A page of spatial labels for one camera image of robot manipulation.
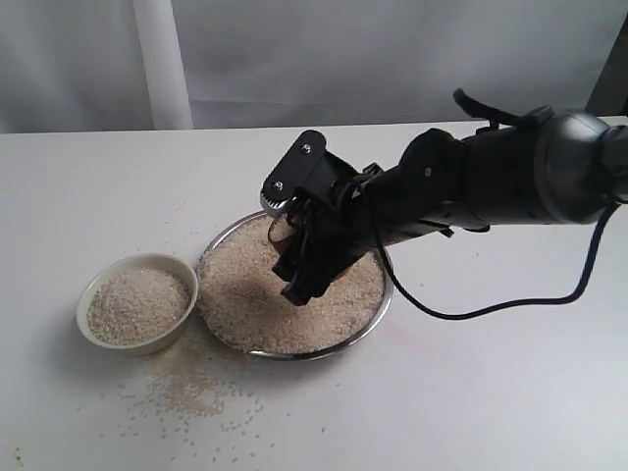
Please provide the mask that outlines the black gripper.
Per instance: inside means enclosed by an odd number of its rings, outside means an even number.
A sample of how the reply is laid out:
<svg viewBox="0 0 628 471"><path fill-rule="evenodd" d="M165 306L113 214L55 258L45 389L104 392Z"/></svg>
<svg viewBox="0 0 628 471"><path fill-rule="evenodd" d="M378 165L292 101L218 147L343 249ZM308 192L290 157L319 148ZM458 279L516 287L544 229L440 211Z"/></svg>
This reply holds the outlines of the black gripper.
<svg viewBox="0 0 628 471"><path fill-rule="evenodd" d="M293 305L322 296L367 252L393 243L393 171L372 164L363 172L344 161L297 163L293 221L271 223L279 255L273 272Z"/></svg>

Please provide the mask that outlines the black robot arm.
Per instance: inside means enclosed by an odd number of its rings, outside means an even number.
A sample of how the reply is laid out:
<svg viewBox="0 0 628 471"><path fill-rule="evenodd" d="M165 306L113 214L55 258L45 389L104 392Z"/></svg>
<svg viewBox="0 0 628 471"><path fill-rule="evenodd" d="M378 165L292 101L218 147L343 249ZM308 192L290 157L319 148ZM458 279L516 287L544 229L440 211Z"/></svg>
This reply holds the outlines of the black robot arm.
<svg viewBox="0 0 628 471"><path fill-rule="evenodd" d="M587 113L544 106L516 116L456 90L456 104L485 121L458 139L430 129L390 169L356 170L304 131L264 181L260 200L294 233L274 272L304 305L370 251L455 229L592 224L602 231L627 200L627 130Z"/></svg>

